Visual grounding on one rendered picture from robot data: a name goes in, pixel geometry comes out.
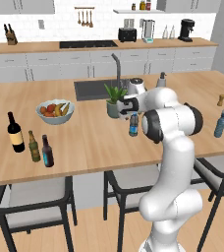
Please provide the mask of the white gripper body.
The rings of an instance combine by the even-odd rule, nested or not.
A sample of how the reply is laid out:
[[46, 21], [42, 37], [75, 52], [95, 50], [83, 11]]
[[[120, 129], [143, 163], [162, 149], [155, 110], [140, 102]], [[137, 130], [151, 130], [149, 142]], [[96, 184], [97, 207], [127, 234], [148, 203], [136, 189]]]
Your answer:
[[132, 114], [139, 111], [135, 94], [124, 95], [116, 103], [120, 119], [129, 119]]

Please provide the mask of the green potted plant grey pot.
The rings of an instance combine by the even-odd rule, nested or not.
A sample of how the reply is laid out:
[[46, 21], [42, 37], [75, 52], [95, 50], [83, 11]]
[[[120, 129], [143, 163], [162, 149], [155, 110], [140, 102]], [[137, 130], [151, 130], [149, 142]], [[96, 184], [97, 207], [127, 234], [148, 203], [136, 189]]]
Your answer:
[[104, 85], [107, 93], [109, 94], [109, 98], [106, 100], [107, 104], [107, 114], [111, 118], [118, 118], [118, 109], [117, 109], [117, 101], [123, 97], [127, 93], [127, 89], [118, 88], [118, 87], [108, 87]]

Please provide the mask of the blue plastic water bottle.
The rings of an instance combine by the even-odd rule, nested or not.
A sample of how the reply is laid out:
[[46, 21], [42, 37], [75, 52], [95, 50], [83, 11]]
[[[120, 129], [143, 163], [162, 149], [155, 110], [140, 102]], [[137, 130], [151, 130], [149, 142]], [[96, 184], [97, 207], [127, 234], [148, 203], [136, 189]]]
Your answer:
[[139, 127], [139, 116], [136, 113], [133, 113], [130, 118], [129, 135], [135, 137], [138, 134], [138, 127]]

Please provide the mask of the dark grey sink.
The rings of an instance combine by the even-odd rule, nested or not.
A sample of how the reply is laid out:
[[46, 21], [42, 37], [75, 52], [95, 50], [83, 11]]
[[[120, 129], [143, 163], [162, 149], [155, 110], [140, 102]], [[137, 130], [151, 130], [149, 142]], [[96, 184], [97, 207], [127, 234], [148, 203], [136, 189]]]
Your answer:
[[105, 85], [116, 87], [117, 84], [116, 79], [74, 82], [77, 101], [108, 99]]

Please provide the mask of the grey tap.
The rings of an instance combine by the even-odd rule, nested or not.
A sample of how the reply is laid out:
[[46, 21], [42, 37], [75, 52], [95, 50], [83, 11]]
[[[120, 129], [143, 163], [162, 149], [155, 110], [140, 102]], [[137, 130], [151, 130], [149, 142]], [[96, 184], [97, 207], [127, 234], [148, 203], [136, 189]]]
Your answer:
[[119, 58], [115, 55], [115, 53], [111, 54], [112, 58], [116, 62], [116, 67], [117, 67], [117, 87], [118, 89], [121, 88], [121, 64]]

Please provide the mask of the grey soap dispenser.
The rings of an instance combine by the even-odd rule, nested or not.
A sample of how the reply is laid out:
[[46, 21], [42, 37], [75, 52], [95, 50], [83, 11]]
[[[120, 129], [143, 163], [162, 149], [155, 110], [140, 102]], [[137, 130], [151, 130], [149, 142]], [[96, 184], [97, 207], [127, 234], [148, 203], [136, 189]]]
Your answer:
[[160, 73], [160, 77], [157, 80], [157, 87], [165, 87], [166, 86], [166, 79], [165, 79], [166, 74], [164, 72]]

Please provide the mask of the grey base cupboards run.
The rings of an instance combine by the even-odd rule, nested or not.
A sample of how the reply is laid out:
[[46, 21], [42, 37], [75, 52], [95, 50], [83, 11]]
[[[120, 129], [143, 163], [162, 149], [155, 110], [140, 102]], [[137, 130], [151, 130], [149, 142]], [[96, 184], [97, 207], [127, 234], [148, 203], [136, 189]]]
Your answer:
[[208, 71], [214, 46], [0, 54], [0, 83]]

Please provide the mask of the pale blue fruit bowl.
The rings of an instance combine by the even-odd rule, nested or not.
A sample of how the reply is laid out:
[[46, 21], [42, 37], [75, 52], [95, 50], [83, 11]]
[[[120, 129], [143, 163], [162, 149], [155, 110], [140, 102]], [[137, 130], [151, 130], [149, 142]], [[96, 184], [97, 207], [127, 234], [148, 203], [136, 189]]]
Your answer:
[[[40, 113], [40, 107], [41, 106], [45, 106], [47, 108], [47, 106], [49, 104], [60, 104], [60, 103], [65, 103], [65, 105], [63, 105], [61, 107], [61, 110], [63, 111], [63, 109], [66, 107], [66, 105], [68, 103], [70, 103], [70, 107], [69, 107], [69, 110], [67, 112], [67, 114], [65, 116], [59, 116], [59, 117], [55, 117], [55, 112], [53, 111], [52, 113], [54, 113], [54, 117], [46, 117], [44, 116], [44, 114], [41, 114]], [[37, 113], [37, 115], [47, 124], [50, 124], [50, 125], [60, 125], [60, 124], [64, 124], [66, 123], [67, 121], [70, 120], [72, 114], [74, 113], [74, 110], [75, 110], [75, 105], [69, 101], [69, 100], [65, 100], [65, 99], [53, 99], [53, 100], [47, 100], [45, 102], [42, 102], [40, 105], [38, 105], [35, 109], [35, 112]]]

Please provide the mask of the black toaster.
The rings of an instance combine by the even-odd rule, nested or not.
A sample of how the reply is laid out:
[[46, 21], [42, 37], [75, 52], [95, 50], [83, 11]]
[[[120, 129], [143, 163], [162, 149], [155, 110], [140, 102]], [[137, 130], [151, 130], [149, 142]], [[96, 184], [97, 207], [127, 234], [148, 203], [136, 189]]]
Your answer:
[[118, 39], [121, 42], [125, 41], [137, 41], [137, 30], [131, 28], [119, 28], [118, 30]]

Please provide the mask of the black hob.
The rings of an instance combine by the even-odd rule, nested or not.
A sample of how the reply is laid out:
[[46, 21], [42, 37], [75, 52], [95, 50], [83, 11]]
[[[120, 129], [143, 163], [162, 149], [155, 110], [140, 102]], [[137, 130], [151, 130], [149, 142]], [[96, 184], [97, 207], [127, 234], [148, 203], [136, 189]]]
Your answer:
[[69, 48], [98, 48], [98, 47], [118, 47], [113, 40], [74, 40], [60, 41], [60, 49]]

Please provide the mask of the grey blender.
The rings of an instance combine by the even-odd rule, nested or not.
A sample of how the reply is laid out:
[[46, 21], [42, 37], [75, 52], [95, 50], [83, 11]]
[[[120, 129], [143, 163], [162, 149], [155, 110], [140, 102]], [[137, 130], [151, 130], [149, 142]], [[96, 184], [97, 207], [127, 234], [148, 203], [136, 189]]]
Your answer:
[[140, 20], [141, 39], [145, 43], [153, 43], [154, 25], [154, 20]]

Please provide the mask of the black stool grey seat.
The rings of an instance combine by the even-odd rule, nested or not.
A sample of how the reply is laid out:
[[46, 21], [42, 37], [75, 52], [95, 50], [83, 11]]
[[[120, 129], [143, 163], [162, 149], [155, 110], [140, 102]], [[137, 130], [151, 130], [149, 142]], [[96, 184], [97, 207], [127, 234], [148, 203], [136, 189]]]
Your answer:
[[67, 215], [72, 208], [73, 223], [77, 224], [73, 177], [60, 177], [13, 184], [8, 207], [1, 207], [6, 186], [0, 186], [0, 227], [9, 252], [17, 252], [12, 234], [62, 224], [68, 252], [74, 245]]
[[196, 252], [201, 252], [220, 201], [224, 197], [224, 156], [199, 157], [195, 160], [194, 171], [198, 178], [193, 178], [191, 184], [205, 183], [210, 189], [208, 201], [214, 201], [197, 246]]
[[105, 171], [103, 219], [107, 220], [108, 199], [115, 198], [119, 207], [117, 252], [123, 250], [125, 214], [139, 210], [140, 197], [157, 182], [157, 164]]

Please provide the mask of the brown glass bottle blue label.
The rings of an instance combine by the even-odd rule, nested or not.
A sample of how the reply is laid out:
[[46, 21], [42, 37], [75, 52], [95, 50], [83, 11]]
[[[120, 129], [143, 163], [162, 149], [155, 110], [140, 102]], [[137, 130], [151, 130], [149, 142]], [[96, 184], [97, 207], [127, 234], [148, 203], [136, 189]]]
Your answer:
[[46, 167], [52, 167], [54, 165], [54, 158], [52, 154], [52, 148], [48, 144], [48, 139], [46, 135], [42, 136], [42, 155], [43, 155], [43, 161]]

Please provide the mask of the black coffee machine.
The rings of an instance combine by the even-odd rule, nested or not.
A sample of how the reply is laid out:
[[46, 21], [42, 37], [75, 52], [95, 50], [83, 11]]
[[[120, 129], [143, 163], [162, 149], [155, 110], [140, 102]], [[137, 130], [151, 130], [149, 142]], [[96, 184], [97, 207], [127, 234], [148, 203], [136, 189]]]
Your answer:
[[179, 35], [179, 40], [185, 42], [192, 42], [190, 38], [190, 32], [194, 30], [195, 22], [191, 19], [183, 19], [181, 21], [181, 30]]

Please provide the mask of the tall blue plastic bottle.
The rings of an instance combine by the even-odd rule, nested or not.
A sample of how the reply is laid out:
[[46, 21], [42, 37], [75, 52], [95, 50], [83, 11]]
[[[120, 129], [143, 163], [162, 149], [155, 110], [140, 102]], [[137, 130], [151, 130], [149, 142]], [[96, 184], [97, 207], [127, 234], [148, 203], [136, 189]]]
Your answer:
[[221, 114], [220, 118], [217, 121], [215, 130], [214, 130], [214, 137], [220, 138], [222, 136], [224, 130], [224, 113]]

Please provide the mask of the green glass beer bottle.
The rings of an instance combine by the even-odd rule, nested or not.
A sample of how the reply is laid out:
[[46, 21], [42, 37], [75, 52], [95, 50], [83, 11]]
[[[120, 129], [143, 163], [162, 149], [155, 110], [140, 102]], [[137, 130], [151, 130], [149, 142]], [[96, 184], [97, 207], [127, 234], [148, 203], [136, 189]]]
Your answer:
[[35, 140], [33, 133], [31, 130], [28, 131], [28, 135], [29, 135], [29, 150], [31, 153], [31, 158], [34, 162], [38, 162], [40, 161], [40, 153], [39, 153], [39, 149], [38, 149], [38, 143]]

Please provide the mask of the dark wine bottle tan label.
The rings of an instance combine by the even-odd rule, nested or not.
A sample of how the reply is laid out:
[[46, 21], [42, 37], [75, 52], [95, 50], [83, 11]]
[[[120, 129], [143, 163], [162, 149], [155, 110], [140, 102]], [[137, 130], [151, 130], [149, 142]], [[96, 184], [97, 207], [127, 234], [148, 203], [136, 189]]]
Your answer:
[[25, 150], [25, 142], [22, 134], [21, 126], [15, 121], [14, 115], [11, 111], [8, 112], [9, 126], [8, 133], [16, 153], [21, 153]]

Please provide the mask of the wooden knife block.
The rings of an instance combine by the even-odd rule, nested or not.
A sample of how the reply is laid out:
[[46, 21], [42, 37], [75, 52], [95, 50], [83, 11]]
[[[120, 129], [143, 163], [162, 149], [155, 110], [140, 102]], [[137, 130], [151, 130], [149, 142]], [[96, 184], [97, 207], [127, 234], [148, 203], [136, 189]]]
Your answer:
[[4, 25], [5, 35], [9, 45], [16, 45], [18, 43], [15, 32], [12, 30], [11, 25]]

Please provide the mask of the white wall shelf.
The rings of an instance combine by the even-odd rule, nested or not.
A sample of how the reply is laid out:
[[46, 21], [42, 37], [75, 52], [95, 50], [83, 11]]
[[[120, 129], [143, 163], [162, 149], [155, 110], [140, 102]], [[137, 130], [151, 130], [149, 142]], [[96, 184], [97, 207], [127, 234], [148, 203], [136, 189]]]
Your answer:
[[164, 11], [160, 10], [113, 10], [116, 14], [161, 14]]

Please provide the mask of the wooden rail with hanging tools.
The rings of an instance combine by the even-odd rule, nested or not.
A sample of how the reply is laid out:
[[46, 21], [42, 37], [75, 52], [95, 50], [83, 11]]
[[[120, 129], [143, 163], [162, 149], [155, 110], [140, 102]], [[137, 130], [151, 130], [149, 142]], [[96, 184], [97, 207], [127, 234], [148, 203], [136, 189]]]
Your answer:
[[93, 27], [92, 22], [92, 12], [94, 11], [93, 7], [75, 7], [75, 10], [78, 12], [78, 24], [82, 27]]

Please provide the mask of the grey wall cupboards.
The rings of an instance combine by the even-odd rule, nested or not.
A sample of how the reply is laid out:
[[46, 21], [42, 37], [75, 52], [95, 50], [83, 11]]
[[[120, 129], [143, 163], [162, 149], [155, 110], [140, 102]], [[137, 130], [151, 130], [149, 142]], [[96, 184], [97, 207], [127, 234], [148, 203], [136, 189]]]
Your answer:
[[217, 13], [221, 0], [157, 0], [156, 9], [166, 13]]
[[54, 0], [0, 0], [0, 15], [54, 13]]

